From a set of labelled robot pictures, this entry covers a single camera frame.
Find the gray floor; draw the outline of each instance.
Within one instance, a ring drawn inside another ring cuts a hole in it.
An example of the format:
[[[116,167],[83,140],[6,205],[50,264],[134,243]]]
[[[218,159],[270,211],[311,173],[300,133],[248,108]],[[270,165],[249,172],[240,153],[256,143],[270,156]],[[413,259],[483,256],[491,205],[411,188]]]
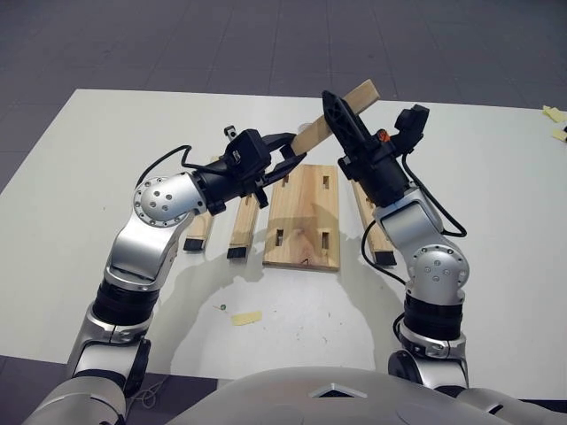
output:
[[[0,0],[0,190],[76,88],[318,97],[369,77],[389,100],[567,109],[567,0]],[[0,410],[19,418],[56,378],[16,361],[0,393],[34,396]]]

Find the black end cap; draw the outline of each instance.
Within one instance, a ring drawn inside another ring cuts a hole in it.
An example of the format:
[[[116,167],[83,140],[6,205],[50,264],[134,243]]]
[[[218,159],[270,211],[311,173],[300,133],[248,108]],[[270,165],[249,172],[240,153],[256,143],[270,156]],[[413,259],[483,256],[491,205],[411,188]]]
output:
[[[227,259],[245,259],[247,248],[229,248]]]
[[[204,241],[201,239],[186,239],[183,245],[184,251],[203,251]]]
[[[375,251],[374,260],[379,266],[395,266],[398,264],[392,251]]]

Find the wooden plank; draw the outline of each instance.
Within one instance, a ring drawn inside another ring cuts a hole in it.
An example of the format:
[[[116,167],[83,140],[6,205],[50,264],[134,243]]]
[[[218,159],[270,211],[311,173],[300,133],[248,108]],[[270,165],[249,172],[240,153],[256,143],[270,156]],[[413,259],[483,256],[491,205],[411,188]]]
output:
[[[219,157],[211,157],[214,162]],[[211,234],[213,226],[213,216],[209,211],[204,212],[193,219],[187,230],[187,238],[183,245],[184,251],[203,251],[205,249],[206,240]]]
[[[240,199],[227,258],[243,259],[246,257],[246,254],[252,247],[254,228],[256,227],[256,218],[259,210],[260,206],[254,195],[248,195]]]
[[[378,91],[372,80],[366,80],[356,89],[344,97],[355,114],[366,111],[378,99]],[[322,115],[309,127],[295,136],[291,142],[291,148],[296,155],[311,151],[316,145],[325,140],[332,134],[325,117]]]
[[[263,264],[337,271],[338,173],[298,166],[274,185]]]
[[[364,189],[358,182],[351,181],[351,183],[353,184],[354,197],[356,197],[356,204],[358,205],[358,211],[361,214],[362,226],[366,229],[369,226],[369,224],[374,220],[372,213],[374,212],[376,206],[366,196]],[[367,241],[369,244],[369,248],[375,257],[375,261],[379,265],[392,266],[396,264],[395,259],[393,258],[394,247],[392,243],[388,240],[388,238],[386,237],[384,231],[382,230],[382,228],[380,228],[380,226],[375,225],[370,230]],[[392,256],[384,255],[383,254],[384,252],[390,252],[392,253]],[[380,259],[384,259],[384,258],[390,258],[390,260],[387,261],[387,264],[380,264],[383,262]]]

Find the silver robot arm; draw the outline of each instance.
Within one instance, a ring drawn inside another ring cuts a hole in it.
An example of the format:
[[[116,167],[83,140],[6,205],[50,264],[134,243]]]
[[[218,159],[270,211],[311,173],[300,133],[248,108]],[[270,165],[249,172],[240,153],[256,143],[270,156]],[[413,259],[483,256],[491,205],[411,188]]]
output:
[[[67,381],[47,396],[27,425],[123,424],[125,398],[134,395],[144,379],[151,348],[145,335],[183,230],[198,214],[223,212],[234,197],[254,194],[260,207],[267,206],[263,188],[305,157],[289,149],[293,134],[260,137],[256,130],[245,130],[237,135],[227,127],[225,135],[229,145],[212,164],[187,164],[190,147],[183,146],[182,166],[196,171],[140,179],[130,219],[114,240],[104,279],[69,356]],[[275,149],[284,162],[266,174]]]

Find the black cable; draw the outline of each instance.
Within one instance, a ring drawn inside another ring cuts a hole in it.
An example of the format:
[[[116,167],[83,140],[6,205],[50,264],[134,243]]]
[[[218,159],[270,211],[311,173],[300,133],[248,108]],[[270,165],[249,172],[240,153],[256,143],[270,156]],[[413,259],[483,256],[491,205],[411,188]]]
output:
[[[156,166],[158,166],[159,164],[161,164],[164,160],[168,159],[169,157],[171,157],[172,155],[176,154],[177,152],[180,151],[184,151],[183,153],[183,158],[181,160],[181,165],[185,168],[192,168],[198,171],[203,171],[205,173],[210,173],[210,174],[217,174],[217,175],[228,175],[227,172],[224,171],[220,171],[220,170],[215,170],[214,168],[210,168],[208,166],[199,166],[197,164],[190,164],[187,161],[187,156],[189,155],[189,152],[191,150],[191,147],[188,144],[183,144],[171,151],[169,151],[168,153],[166,153],[164,156],[156,159],[155,161],[153,161],[151,163],[150,166],[148,166],[144,172],[140,175],[140,177],[138,178],[138,181],[136,183],[136,186],[139,186],[145,179],[145,177],[150,173],[151,170],[153,170]]]
[[[372,229],[372,226],[376,225],[376,220],[373,220],[369,226],[366,228],[366,230],[364,230],[364,235],[362,235],[362,242],[361,242],[361,252],[362,252],[362,257],[366,260],[367,263],[369,263],[369,265],[371,267],[374,267],[378,272],[380,273],[384,273],[387,276],[390,276],[391,278],[395,279],[396,281],[400,282],[402,285],[406,286],[406,283],[404,282],[404,280],[397,276],[396,274],[389,272],[388,270],[382,268],[381,266],[379,266],[378,264],[376,264],[374,261],[370,260],[368,255],[366,254],[366,239],[370,233],[370,230]],[[392,324],[392,331],[393,334],[396,335],[396,338],[398,338],[398,340],[400,340],[399,337],[399,332],[398,332],[398,325],[400,324],[400,321],[404,318],[404,313],[400,314],[394,321]]]
[[[441,205],[441,203],[432,195],[432,193],[427,189],[427,187],[423,184],[423,182],[419,180],[419,178],[414,174],[414,172],[411,171],[411,169],[408,166],[408,162],[406,161],[407,156],[408,156],[407,153],[404,153],[401,156],[401,165],[404,167],[406,173],[408,173],[409,177],[416,183],[416,185],[419,187],[419,189],[421,189],[421,191],[425,194],[425,196],[427,196],[429,200],[437,207],[437,209],[445,216],[445,218],[449,220],[451,224],[459,230],[459,233],[456,233],[443,229],[441,235],[465,237],[467,235],[467,229],[464,228],[464,226],[459,221],[457,221],[445,208],[443,208],[443,205]]]
[[[398,317],[396,317],[393,321],[393,324],[392,324],[393,334],[396,335],[396,338],[398,338],[398,341],[400,340],[400,329],[398,328],[398,326],[400,325],[400,322],[403,318],[404,318],[404,313],[402,313]]]
[[[366,239],[370,233],[370,230],[372,229],[372,226],[374,226],[376,224],[376,220],[373,220],[369,226],[366,228],[366,230],[364,230],[364,235],[362,235],[362,242],[361,242],[361,252],[362,252],[362,257],[366,260],[367,263],[369,263],[369,265],[371,267],[374,267],[378,272],[385,274],[386,276],[390,276],[391,278],[395,279],[396,281],[400,282],[402,285],[406,286],[406,283],[404,282],[404,280],[397,276],[396,274],[389,272],[388,270],[386,270],[385,268],[382,268],[381,266],[379,266],[378,264],[376,264],[374,261],[372,261],[371,259],[369,259],[368,255],[366,254]]]

